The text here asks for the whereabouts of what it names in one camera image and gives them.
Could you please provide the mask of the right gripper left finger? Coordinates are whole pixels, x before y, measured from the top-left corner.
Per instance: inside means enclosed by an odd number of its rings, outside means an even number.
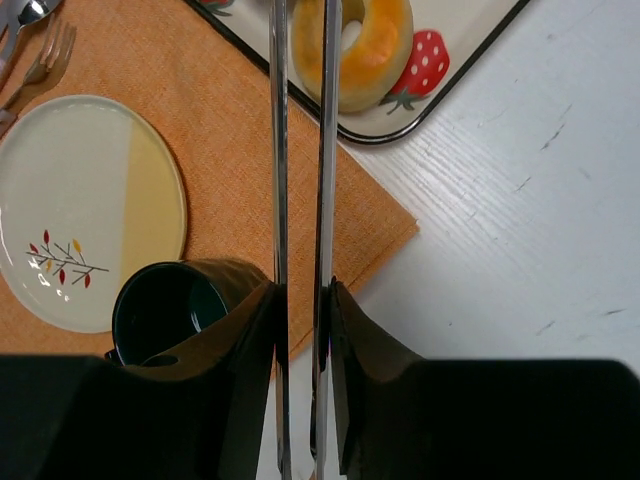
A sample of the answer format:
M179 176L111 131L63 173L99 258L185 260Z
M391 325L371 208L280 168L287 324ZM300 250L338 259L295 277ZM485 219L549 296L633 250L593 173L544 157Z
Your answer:
M1 359L5 479L252 479L274 353L275 286L153 357Z

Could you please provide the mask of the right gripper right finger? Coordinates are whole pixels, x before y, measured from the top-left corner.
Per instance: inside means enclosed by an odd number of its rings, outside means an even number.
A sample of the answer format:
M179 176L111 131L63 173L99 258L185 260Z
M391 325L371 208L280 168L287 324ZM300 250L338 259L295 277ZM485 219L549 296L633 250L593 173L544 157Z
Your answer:
M328 293L350 479L635 479L639 380L604 359L430 360Z

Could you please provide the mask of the metal tongs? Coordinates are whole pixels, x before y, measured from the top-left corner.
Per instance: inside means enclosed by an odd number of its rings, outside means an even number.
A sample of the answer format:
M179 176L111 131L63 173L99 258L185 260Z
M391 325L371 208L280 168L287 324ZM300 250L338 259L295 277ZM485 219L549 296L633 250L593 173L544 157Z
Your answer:
M336 187L337 113L342 4L324 3L322 37L319 173L316 202L315 271L312 330L312 395L310 477L325 477L327 450L330 289ZM273 1L269 11L269 75L271 85L274 282L287 298L288 275L288 25L287 3Z

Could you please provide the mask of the pale bagel bread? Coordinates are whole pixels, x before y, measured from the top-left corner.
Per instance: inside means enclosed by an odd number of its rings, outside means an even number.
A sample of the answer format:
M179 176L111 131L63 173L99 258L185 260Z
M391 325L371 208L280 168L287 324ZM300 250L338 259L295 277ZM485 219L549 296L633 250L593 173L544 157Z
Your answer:
M401 76L412 50L413 11L403 0L344 1L342 26L361 23L354 42L341 53L341 113L374 106ZM324 3L297 1L291 21L292 60L302 84L316 101L321 95Z

